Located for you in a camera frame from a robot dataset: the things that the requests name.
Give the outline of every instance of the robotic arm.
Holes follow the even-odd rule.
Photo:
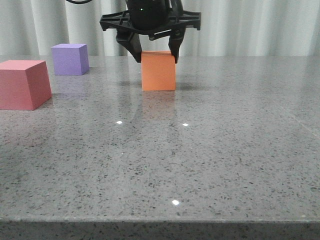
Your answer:
[[[85,4],[92,0],[67,1]],[[116,41],[124,46],[138,63],[141,63],[142,53],[139,35],[148,35],[151,41],[169,36],[168,45],[177,63],[186,28],[200,30],[201,13],[185,11],[181,0],[125,1],[128,10],[102,16],[102,30],[116,29]]]

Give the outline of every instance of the cube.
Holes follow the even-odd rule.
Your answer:
[[[83,75],[89,71],[86,44],[62,43],[51,47],[55,75]]]
[[[35,110],[51,97],[45,61],[0,63],[0,110]]]
[[[176,63],[170,51],[143,51],[141,54],[143,91],[176,90]]]

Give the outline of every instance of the white curtain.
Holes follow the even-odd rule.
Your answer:
[[[320,0],[182,0],[202,12],[201,31],[188,28],[181,56],[320,55]],[[0,55],[50,55],[60,43],[88,44],[92,56],[125,56],[116,30],[103,32],[103,14],[126,9],[125,0],[0,0]],[[143,50],[168,50],[168,38]]]

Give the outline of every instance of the black cable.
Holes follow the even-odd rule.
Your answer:
[[[85,0],[85,1],[66,0],[66,1],[68,1],[69,3],[72,3],[72,4],[87,4],[87,3],[91,2],[92,0]]]

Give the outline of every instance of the purple cube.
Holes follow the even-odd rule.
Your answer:
[[[89,70],[86,44],[62,43],[51,50],[55,75],[83,75]]]

